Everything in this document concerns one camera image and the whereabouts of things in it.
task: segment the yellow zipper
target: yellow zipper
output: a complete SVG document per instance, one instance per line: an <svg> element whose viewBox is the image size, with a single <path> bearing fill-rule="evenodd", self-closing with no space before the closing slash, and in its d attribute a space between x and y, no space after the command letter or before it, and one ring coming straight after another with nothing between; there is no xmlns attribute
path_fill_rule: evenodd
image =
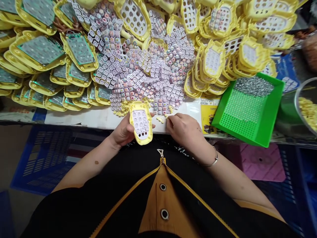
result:
<svg viewBox="0 0 317 238"><path fill-rule="evenodd" d="M149 176L151 176L152 174L154 174L156 171L158 171L158 169L160 168L162 162L162 158L161 158L161 162L159 164L159 166L152 170L151 172L149 172L148 174L146 174L145 176L143 176L141 179L139 179L133 186L132 188L129 189L129 191L126 192L126 194L114 205L114 207L107 213L107 215L103 218L103 220L99 223L99 225L97 226L97 228L94 230L94 232L92 233L92 235L90 236L90 238L95 238L98 233L100 232L100 230L103 228L103 226L106 224L106 222L108 221L108 219L112 216L112 214L115 212L115 210L120 206L120 204L130 195L130 193L136 189L137 186L140 185L140 183L142 183L145 179L147 179Z"/></svg>
<svg viewBox="0 0 317 238"><path fill-rule="evenodd" d="M167 171L176 178L183 186L185 186L236 238L239 236L225 223L224 220L194 191L191 187L187 185L173 170L171 170L166 164Z"/></svg>
<svg viewBox="0 0 317 238"><path fill-rule="evenodd" d="M100 230L103 228L103 226L106 224L108 219L112 216L112 214L115 212L115 210L120 206L120 204L130 195L130 193L136 189L137 186L140 185L145 179L147 179L149 176L154 174L156 171L159 170L160 166L163 164L167 168L167 171L174 177L176 178L184 187L186 187L192 195L194 195L236 238L239 238L239 236L224 222L224 220L221 219L221 217L194 191L192 190L191 187L187 185L187 183L184 182L174 171L172 171L167 165L166 165L166 159L164 158L163 155L163 150L162 149L157 149L157 151L160 153L161 158L160 158L160 164L159 166L152 170L151 172L147 173L145 176L143 176L141 179L139 179L133 186L132 188L129 189L128 192L114 205L114 207L107 213L107 215L103 218L103 220L99 223L97 228L94 230L90 238L95 238Z"/></svg>

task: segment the green plastic tray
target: green plastic tray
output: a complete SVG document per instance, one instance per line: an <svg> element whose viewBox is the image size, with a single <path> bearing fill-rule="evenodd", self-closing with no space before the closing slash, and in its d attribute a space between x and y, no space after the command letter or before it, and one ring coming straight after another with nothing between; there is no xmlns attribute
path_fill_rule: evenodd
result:
<svg viewBox="0 0 317 238"><path fill-rule="evenodd" d="M283 94L284 82L258 73L274 86L266 97L254 97L234 89L236 81L223 94L212 125L255 146L268 148L277 111Z"/></svg>

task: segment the bracelet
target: bracelet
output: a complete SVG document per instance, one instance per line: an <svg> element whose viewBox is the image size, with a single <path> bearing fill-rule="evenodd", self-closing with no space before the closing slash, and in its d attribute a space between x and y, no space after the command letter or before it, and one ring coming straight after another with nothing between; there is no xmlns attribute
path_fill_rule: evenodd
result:
<svg viewBox="0 0 317 238"><path fill-rule="evenodd" d="M215 149L215 151L216 151L216 158L215 158L215 161L211 164L211 165L205 165L205 164L201 164L201 166L203 166L203 167L211 167L211 166L213 166L215 163L217 163L217 161L218 161L218 151L216 150L216 148L212 145L212 147Z"/></svg>

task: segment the yellow plastic casing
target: yellow plastic casing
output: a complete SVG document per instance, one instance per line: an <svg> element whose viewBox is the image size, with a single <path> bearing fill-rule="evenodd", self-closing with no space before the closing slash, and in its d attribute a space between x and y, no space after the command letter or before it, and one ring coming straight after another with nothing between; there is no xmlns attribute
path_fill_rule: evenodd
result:
<svg viewBox="0 0 317 238"><path fill-rule="evenodd" d="M200 4L200 16L199 16L199 24L205 18L207 18L211 13L211 8L205 5Z"/></svg>
<svg viewBox="0 0 317 238"><path fill-rule="evenodd" d="M22 88L21 95L20 95L20 104L24 106L33 106L29 102L30 94L28 98L24 97L28 90L30 90L30 94L31 94L31 88L28 85Z"/></svg>
<svg viewBox="0 0 317 238"><path fill-rule="evenodd" d="M0 48L8 48L16 40L16 33L9 30L10 34L0 38Z"/></svg>
<svg viewBox="0 0 317 238"><path fill-rule="evenodd" d="M80 111L82 109L82 107L79 107L79 106L76 106L75 104L73 103L67 103L66 102L66 98L67 97L64 97L64 100L63 100L63 107L68 109L68 110L71 110L71 111Z"/></svg>
<svg viewBox="0 0 317 238"><path fill-rule="evenodd" d="M139 134L134 130L134 137L136 142L139 145L146 145L148 143L150 143L153 139L153 131L152 131L152 117L151 114L149 112L149 108L145 103L142 103L141 101L134 101L130 104L130 124L133 125L135 127L135 122L133 121L133 112L135 110L144 110L145 111L145 115L146 115L146 119L148 121L148 127L149 127L149 133L148 136L144 139L140 139Z"/></svg>
<svg viewBox="0 0 317 238"><path fill-rule="evenodd" d="M299 3L297 5L297 9L300 8L302 5L304 5L308 0L299 0Z"/></svg>
<svg viewBox="0 0 317 238"><path fill-rule="evenodd" d="M23 70L15 67L13 64L11 64L9 61L7 61L4 56L2 56L0 54L0 65L3 67L3 68L6 68L16 74L27 74L26 72L24 72Z"/></svg>
<svg viewBox="0 0 317 238"><path fill-rule="evenodd" d="M212 8L219 4L219 0L198 0L198 3Z"/></svg>
<svg viewBox="0 0 317 238"><path fill-rule="evenodd" d="M227 89L227 87L226 88L221 88L221 87L218 87L215 84L209 84L208 92L210 92L210 93L212 93L214 95L221 95L221 94L223 94L226 91L226 89Z"/></svg>
<svg viewBox="0 0 317 238"><path fill-rule="evenodd" d="M71 59L69 57L67 57L66 58L66 79L67 79L67 81L71 84L78 86L78 87L87 88L92 82L91 74L89 74L89 81L88 82L85 82L81 79L74 78L74 77L70 76L69 73L70 73L70 67L71 67L72 63L73 63L73 61L71 61Z"/></svg>
<svg viewBox="0 0 317 238"><path fill-rule="evenodd" d="M208 66L209 57L212 56L212 53L215 52L219 55L219 61L214 62L215 64L218 63L218 68L215 70ZM210 78L219 78L224 66L225 66L225 47L224 44L218 41L209 41L206 49L204 50L204 59L203 59L203 71L204 73Z"/></svg>
<svg viewBox="0 0 317 238"><path fill-rule="evenodd" d="M7 82L0 82L0 89L20 89L22 88L22 84L23 84L23 78L17 78L17 82L16 83L7 83Z"/></svg>
<svg viewBox="0 0 317 238"><path fill-rule="evenodd" d="M182 0L181 15L185 32L187 34L193 34L197 32L200 18L200 4L197 3L197 0Z"/></svg>
<svg viewBox="0 0 317 238"><path fill-rule="evenodd" d="M257 74L256 72L245 71L244 68L240 68L238 66L238 61L239 61L238 54L233 54L231 60L232 60L232 67L233 67L234 73L240 76L238 78L241 78L241 77L250 78L250 77L253 77Z"/></svg>
<svg viewBox="0 0 317 238"><path fill-rule="evenodd" d="M194 77L192 75L192 72L188 71L186 79L185 79L185 83L184 83L184 91L185 91L186 95L189 96L190 98L200 98L202 92L201 91L197 91L193 87L193 79L192 79L192 77Z"/></svg>
<svg viewBox="0 0 317 238"><path fill-rule="evenodd" d="M22 88L13 90L13 92L11 94L11 99L12 99L12 101L14 101L16 103L23 105L21 103L21 93L22 93Z"/></svg>
<svg viewBox="0 0 317 238"><path fill-rule="evenodd" d="M275 11L295 13L298 4L298 0L279 0L275 6Z"/></svg>
<svg viewBox="0 0 317 238"><path fill-rule="evenodd" d="M85 103L79 100L79 98L73 98L73 103L78 106L78 107L82 107L82 108L91 108L91 104L89 103Z"/></svg>
<svg viewBox="0 0 317 238"><path fill-rule="evenodd" d="M168 19L166 25L166 33L171 34L175 31L175 29L178 29L179 27L184 27L182 19L175 14L172 14L172 16Z"/></svg>
<svg viewBox="0 0 317 238"><path fill-rule="evenodd" d="M36 81L36 79L38 78L39 74L34 74L29 82L30 88L41 93L44 94L46 96L53 96L55 94L57 94L59 91L61 91L64 87L62 85L59 85L54 92L36 84L33 83L34 81Z"/></svg>
<svg viewBox="0 0 317 238"><path fill-rule="evenodd" d="M0 96L8 96L12 93L12 89L0 89Z"/></svg>
<svg viewBox="0 0 317 238"><path fill-rule="evenodd" d="M224 38L224 37L229 36L231 31L238 25L238 18L237 18L237 15L235 13L236 5L233 2L228 1L228 0L222 0L219 3L219 5L217 6L217 8L215 8L213 10L218 11L218 10L221 10L221 9L229 9L230 10L230 22L229 22L229 25L228 26L224 26L223 25L223 29L221 29L221 30L219 30L219 29L210 29L210 27L209 27L210 22L211 22L211 16L210 16L210 18L208 17L205 20L205 31L208 32L208 30L206 29L206 23L207 23L209 31L212 31L212 33L215 36L217 36L217 37Z"/></svg>
<svg viewBox="0 0 317 238"><path fill-rule="evenodd" d="M98 103L96 99L90 98L90 94L91 94L92 88L95 89L95 85L94 85L94 84L91 84L91 85L87 88L87 98L88 98L88 102L89 102L91 105L94 105L94 106L104 106L104 104Z"/></svg>
<svg viewBox="0 0 317 238"><path fill-rule="evenodd" d="M273 78L277 77L276 65L274 60L270 59L270 61L265 66L264 70L262 70L263 74L269 75Z"/></svg>
<svg viewBox="0 0 317 238"><path fill-rule="evenodd" d="M99 85L98 83L93 83L95 85L95 96L97 103L103 104L103 105L110 105L111 102L108 99L100 98L99 97Z"/></svg>
<svg viewBox="0 0 317 238"><path fill-rule="evenodd" d="M77 66L77 68L79 68L83 72L92 72L92 71L95 71L96 69L98 69L98 67L99 67L99 62L98 62L98 59L97 59L95 47L88 40L88 38L87 38L85 33L81 32L81 34L82 34L81 37L84 37L85 41L89 45L95 62L92 62L92 63L89 63L89 64L79 65L77 60L76 60L76 58L75 58L75 56L74 56L74 54L73 54L73 52L72 52L72 50L70 49L70 46L68 45L67 40L66 40L68 38L68 36L65 36L64 33L60 33L59 35L60 35L60 39L62 40L63 45L64 45L64 51L66 52L66 54L68 54L70 56L71 60L74 62L74 64Z"/></svg>
<svg viewBox="0 0 317 238"><path fill-rule="evenodd" d="M53 68L51 70L51 75L50 75L50 81L51 82L59 84L59 85L71 85L71 83L68 82L67 79L66 79L66 74L65 74L65 78L60 78L60 77L54 76L54 69L55 68Z"/></svg>
<svg viewBox="0 0 317 238"><path fill-rule="evenodd" d="M33 96L34 96L35 93L36 93L36 91L34 91L33 89L31 89L31 91L30 91L30 96L29 96L29 104L30 104L31 106L40 107L40 108L45 108L44 105L43 105L44 100L43 100L42 102L33 100Z"/></svg>
<svg viewBox="0 0 317 238"><path fill-rule="evenodd" d="M230 57L230 56L227 56L227 61L226 61L226 63L225 63L225 67L224 67L224 69L222 70L222 75L223 75L226 79L228 79L228 80L230 80L230 81L235 81L235 80L237 80L238 77L240 78L240 76L236 77L236 74L231 74L231 73L228 72L228 68L229 68L229 65L230 65L230 64L232 65L231 57Z"/></svg>
<svg viewBox="0 0 317 238"><path fill-rule="evenodd" d="M0 20L7 22L11 25L21 26L21 27L29 27L30 24L25 22L18 14L0 11Z"/></svg>
<svg viewBox="0 0 317 238"><path fill-rule="evenodd" d="M295 13L277 12L260 21L250 21L248 26L250 30L255 32L266 33L281 33L287 32L295 25L297 15Z"/></svg>
<svg viewBox="0 0 317 238"><path fill-rule="evenodd" d="M65 112L68 109L64 108L61 105L57 105L55 103L50 102L49 100L52 98L53 96L46 96L45 100L44 100L44 105L46 108L51 109L52 111L60 111L60 112Z"/></svg>
<svg viewBox="0 0 317 238"><path fill-rule="evenodd" d="M135 7L135 11L131 11L136 13L138 12L139 15L135 15L134 17L138 17L138 19L135 21L133 20L133 17L129 16L125 11L125 8L128 8L130 10L130 7ZM146 6L142 0L120 0L115 1L114 10L117 14L117 16L123 20L124 27L130 31L137 39L140 41L144 41L146 38L148 38L151 34L151 21L149 17L149 13L146 10Z"/></svg>
<svg viewBox="0 0 317 238"><path fill-rule="evenodd" d="M200 78L199 78L199 72L195 71L195 68L192 68L192 84L193 84L193 88L197 91L200 92L205 92L208 90L209 88L209 84L206 83L202 83Z"/></svg>
<svg viewBox="0 0 317 238"><path fill-rule="evenodd" d="M79 98L83 95L85 88L79 87L78 91L67 91L67 86L64 86L64 96L67 98Z"/></svg>
<svg viewBox="0 0 317 238"><path fill-rule="evenodd" d="M26 11L24 11L22 9L22 2L23 0L16 0L16 10L19 14L19 16L25 21L27 22L29 25L31 25L31 27L37 29L38 31L46 34L46 35L54 35L56 33L56 28L55 27L51 27L51 26L47 26L44 23L40 22L39 20L37 20L36 18L34 18L32 15L28 14Z"/></svg>
<svg viewBox="0 0 317 238"><path fill-rule="evenodd" d="M168 14L172 14L173 11L177 9L179 5L178 0L150 0L155 6L160 6L164 9Z"/></svg>
<svg viewBox="0 0 317 238"><path fill-rule="evenodd" d="M60 7L66 3L68 3L67 0L60 0L57 2L54 6L54 13L68 28L73 28L72 19L68 19L68 17L60 9Z"/></svg>
<svg viewBox="0 0 317 238"><path fill-rule="evenodd" d="M230 84L230 80L228 80L223 74L219 76L217 81L215 82L215 85L220 88L226 88Z"/></svg>
<svg viewBox="0 0 317 238"><path fill-rule="evenodd" d="M245 16L252 20L261 20L274 13L278 0L251 0L243 4Z"/></svg>
<svg viewBox="0 0 317 238"><path fill-rule="evenodd" d="M5 21L2 21L0 20L0 30L10 30L14 27L14 25L8 23L8 22L5 22Z"/></svg>
<svg viewBox="0 0 317 238"><path fill-rule="evenodd" d="M263 47L262 44L257 43L255 38L245 35L239 45L238 53L241 64L250 69L257 69L261 64Z"/></svg>
<svg viewBox="0 0 317 238"><path fill-rule="evenodd" d="M16 41L10 45L9 49L11 54L13 54L18 60L22 61L27 66L37 71L47 71L59 66L60 64L64 64L66 54L54 60L52 63L48 64L47 66L43 66L18 48L18 45L21 45L41 35L44 35L44 34L39 31L28 31L28 30L23 31L23 35L20 36L18 39L16 39Z"/></svg>
<svg viewBox="0 0 317 238"><path fill-rule="evenodd" d="M286 33L268 33L261 34L258 42L270 50L286 50L295 43L295 40L293 35Z"/></svg>

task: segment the person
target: person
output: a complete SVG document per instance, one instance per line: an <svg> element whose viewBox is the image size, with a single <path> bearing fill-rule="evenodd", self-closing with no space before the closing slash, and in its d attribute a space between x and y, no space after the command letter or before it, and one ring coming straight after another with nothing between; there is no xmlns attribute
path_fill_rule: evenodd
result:
<svg viewBox="0 0 317 238"><path fill-rule="evenodd" d="M155 136L131 143L133 131L127 115L42 200L21 237L297 237L191 116L166 123L185 151Z"/></svg>

